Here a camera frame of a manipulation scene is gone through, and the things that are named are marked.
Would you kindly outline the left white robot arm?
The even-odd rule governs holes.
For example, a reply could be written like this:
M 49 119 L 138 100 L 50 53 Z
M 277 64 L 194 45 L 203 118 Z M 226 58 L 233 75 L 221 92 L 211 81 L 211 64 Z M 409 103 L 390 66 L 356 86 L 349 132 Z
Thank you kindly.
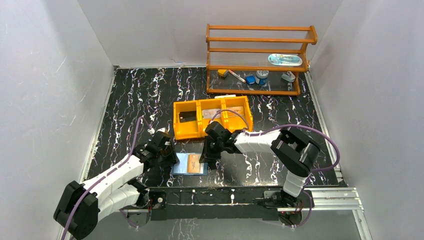
M 105 217 L 128 206 L 150 207 L 148 186 L 138 178 L 151 168 L 178 163 L 172 137 L 157 131 L 145 144 L 133 147 L 115 165 L 82 183 L 66 185 L 53 219 L 74 239 L 86 238 Z

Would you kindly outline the blue card holder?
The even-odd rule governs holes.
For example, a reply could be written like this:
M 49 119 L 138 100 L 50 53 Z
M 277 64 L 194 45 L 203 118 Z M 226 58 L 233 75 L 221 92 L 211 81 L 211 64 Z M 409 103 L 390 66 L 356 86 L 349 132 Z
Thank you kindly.
M 176 163 L 171 168 L 171 174 L 172 175 L 182 175 L 182 176 L 206 176 L 208 174 L 208 164 L 204 164 L 204 172 L 203 174 L 190 174 L 187 172 L 187 166 L 188 166 L 188 155 L 189 154 L 198 154 L 198 153 L 183 153 L 178 152 L 176 153 L 177 157 L 179 159 L 179 163 Z

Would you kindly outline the orange credit card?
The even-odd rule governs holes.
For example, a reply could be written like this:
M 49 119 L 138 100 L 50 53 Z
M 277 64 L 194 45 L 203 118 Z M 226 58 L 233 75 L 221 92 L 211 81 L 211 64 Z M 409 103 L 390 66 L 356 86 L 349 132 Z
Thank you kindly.
M 243 106 L 231 106 L 227 107 L 227 109 L 227 115 L 229 118 L 237 117 L 238 115 L 236 113 L 243 117 L 245 116 L 245 108 Z
M 203 174 L 204 164 L 200 163 L 201 155 L 198 153 L 190 153 L 187 159 L 187 172 L 189 174 Z

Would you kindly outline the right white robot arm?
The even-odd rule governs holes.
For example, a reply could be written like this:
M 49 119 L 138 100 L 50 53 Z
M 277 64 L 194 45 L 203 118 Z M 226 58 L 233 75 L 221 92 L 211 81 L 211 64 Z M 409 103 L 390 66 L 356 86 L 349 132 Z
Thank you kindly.
M 201 163 L 215 162 L 222 152 L 247 154 L 253 152 L 274 154 L 286 167 L 287 175 L 282 187 L 282 202 L 295 207 L 302 199 L 301 190 L 312 172 L 320 146 L 298 126 L 251 132 L 245 129 L 233 132 L 217 121 L 205 129 Z

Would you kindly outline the orange wooden shelf rack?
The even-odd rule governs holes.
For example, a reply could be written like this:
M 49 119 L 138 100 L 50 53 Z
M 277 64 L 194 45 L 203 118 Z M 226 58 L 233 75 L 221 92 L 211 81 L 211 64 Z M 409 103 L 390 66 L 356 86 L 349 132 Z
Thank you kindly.
M 310 26 L 213 25 L 206 27 L 206 91 L 209 94 L 298 96 L 299 75 L 309 70 L 307 48 L 318 42 L 316 28 Z M 300 66 L 279 66 L 269 63 L 270 54 L 299 56 Z M 221 78 L 217 70 L 232 70 L 245 79 L 256 77 L 256 71 L 269 71 L 267 83 L 249 85 L 228 73 Z M 282 79 L 291 71 L 294 82 Z

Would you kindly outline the yellow three-compartment bin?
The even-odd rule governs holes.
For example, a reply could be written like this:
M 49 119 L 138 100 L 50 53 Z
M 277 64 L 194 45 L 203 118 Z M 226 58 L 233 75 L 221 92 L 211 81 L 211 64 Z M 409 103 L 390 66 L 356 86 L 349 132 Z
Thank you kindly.
M 175 101 L 173 103 L 173 131 L 176 140 L 205 137 L 212 121 L 230 132 L 253 130 L 253 115 L 247 96 L 224 95 L 217 98 Z

